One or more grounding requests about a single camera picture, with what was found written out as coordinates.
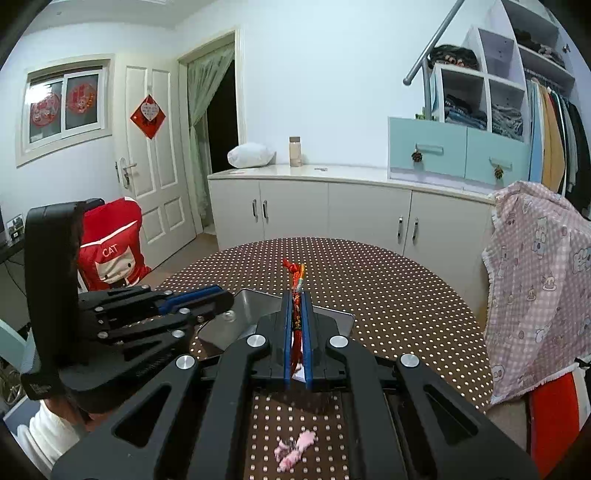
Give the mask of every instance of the pink checkered cloth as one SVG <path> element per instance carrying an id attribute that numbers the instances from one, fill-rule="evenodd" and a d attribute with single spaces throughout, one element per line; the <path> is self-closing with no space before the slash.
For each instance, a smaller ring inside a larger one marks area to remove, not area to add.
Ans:
<path id="1" fill-rule="evenodd" d="M 495 194 L 482 253 L 491 404 L 572 370 L 591 353 L 591 223 L 560 195 L 518 181 Z"/>

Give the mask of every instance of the black cable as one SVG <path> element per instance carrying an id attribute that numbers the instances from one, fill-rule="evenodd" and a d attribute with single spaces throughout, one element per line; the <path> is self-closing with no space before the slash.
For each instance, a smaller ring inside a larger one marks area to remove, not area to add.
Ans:
<path id="1" fill-rule="evenodd" d="M 17 283 L 17 281 L 14 279 L 14 277 L 12 276 L 12 274 L 10 273 L 10 269 L 8 268 L 8 265 L 4 265 L 4 268 L 6 268 L 6 271 L 8 273 L 8 276 L 10 277 L 10 279 L 12 280 L 12 282 L 17 286 L 17 288 L 21 291 L 21 293 L 25 296 L 25 298 L 27 297 L 27 294 L 24 292 L 24 290 L 21 288 L 21 286 Z"/>

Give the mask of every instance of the white sleeve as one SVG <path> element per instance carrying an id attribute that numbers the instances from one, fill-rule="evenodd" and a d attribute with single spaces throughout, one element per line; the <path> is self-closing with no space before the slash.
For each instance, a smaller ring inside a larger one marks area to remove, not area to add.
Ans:
<path id="1" fill-rule="evenodd" d="M 72 425 L 49 411 L 45 402 L 35 414 L 29 426 L 19 425 L 17 442 L 35 466 L 50 477 L 57 459 L 80 439 Z"/>

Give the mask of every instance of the window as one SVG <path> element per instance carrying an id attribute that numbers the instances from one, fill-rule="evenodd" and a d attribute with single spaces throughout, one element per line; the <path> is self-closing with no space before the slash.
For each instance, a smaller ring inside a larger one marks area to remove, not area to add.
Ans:
<path id="1" fill-rule="evenodd" d="M 111 134 L 108 66 L 83 61 L 28 74 L 17 165 Z"/>

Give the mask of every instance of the pink fabric scrap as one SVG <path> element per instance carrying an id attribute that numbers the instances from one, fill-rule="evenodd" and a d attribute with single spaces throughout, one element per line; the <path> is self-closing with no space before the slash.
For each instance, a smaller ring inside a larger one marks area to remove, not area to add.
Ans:
<path id="1" fill-rule="evenodd" d="M 300 461 L 301 456 L 306 451 L 306 449 L 310 445 L 313 445 L 316 440 L 316 434 L 309 430 L 300 433 L 300 436 L 295 443 L 295 447 L 286 445 L 282 440 L 279 440 L 279 445 L 273 452 L 275 453 L 275 460 L 279 462 L 279 471 L 287 472 L 289 469 L 291 469 L 297 462 Z"/>

